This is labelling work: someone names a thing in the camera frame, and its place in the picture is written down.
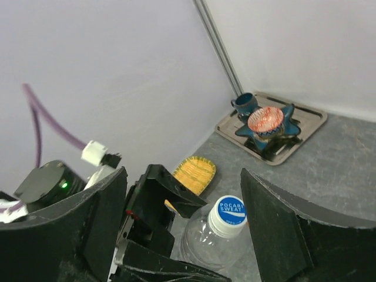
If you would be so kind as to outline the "clear Pocari Sweat bottle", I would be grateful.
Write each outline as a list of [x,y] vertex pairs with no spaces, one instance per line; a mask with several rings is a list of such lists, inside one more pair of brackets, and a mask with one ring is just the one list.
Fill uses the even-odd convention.
[[179,258],[183,261],[220,272],[241,259],[251,242],[247,224],[233,239],[224,239],[213,233],[208,215],[215,203],[198,209],[189,219],[179,244]]

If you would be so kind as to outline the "Pocari Sweat bottle cap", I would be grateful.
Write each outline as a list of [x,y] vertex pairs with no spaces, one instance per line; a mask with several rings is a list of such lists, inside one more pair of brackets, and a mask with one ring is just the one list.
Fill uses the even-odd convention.
[[247,224],[247,213],[242,199],[225,195],[219,198],[208,215],[208,224],[213,233],[224,239],[238,236]]

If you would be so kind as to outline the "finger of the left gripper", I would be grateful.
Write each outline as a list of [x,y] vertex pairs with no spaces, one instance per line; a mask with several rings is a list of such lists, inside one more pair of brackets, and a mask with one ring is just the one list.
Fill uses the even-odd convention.
[[173,177],[163,165],[148,165],[146,184],[147,193],[152,195],[153,200],[163,206],[165,200],[169,201],[183,218],[191,218],[198,209],[207,205],[201,197]]
[[117,269],[111,274],[112,281],[221,282],[231,280],[195,264],[173,260],[131,240],[124,240],[120,243],[114,263]]

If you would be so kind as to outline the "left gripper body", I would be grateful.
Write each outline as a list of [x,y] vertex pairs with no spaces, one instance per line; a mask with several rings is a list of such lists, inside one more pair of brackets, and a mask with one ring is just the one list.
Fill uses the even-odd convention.
[[151,164],[131,186],[117,235],[115,264],[123,264],[125,258],[140,260],[148,255],[153,259],[171,260],[174,238],[170,229],[174,213],[165,206],[169,175],[164,166]]

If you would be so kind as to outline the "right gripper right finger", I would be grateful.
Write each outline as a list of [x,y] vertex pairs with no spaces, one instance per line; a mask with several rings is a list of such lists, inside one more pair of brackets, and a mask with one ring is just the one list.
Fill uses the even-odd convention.
[[375,222],[342,214],[241,171],[262,281],[375,281]]

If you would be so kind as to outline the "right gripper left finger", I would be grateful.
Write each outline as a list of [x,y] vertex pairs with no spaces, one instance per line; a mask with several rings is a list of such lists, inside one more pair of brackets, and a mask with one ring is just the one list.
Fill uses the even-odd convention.
[[117,169],[92,187],[1,224],[1,281],[107,281],[127,189]]

